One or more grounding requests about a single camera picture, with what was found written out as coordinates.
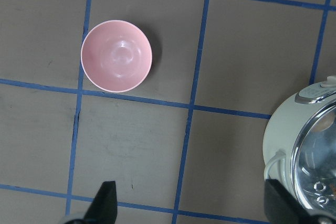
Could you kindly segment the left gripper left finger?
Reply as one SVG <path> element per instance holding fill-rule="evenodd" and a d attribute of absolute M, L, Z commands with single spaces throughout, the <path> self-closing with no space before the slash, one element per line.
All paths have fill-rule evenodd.
<path fill-rule="evenodd" d="M 113 224 L 117 219 L 116 182 L 103 182 L 87 211 L 78 216 L 67 215 L 60 223 L 107 223 Z"/>

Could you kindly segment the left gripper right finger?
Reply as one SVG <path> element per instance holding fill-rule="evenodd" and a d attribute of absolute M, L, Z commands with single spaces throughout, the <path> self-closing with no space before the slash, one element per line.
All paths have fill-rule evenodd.
<path fill-rule="evenodd" d="M 308 213 L 276 179 L 266 179 L 264 212 L 271 224 L 335 223 L 335 218 Z"/>

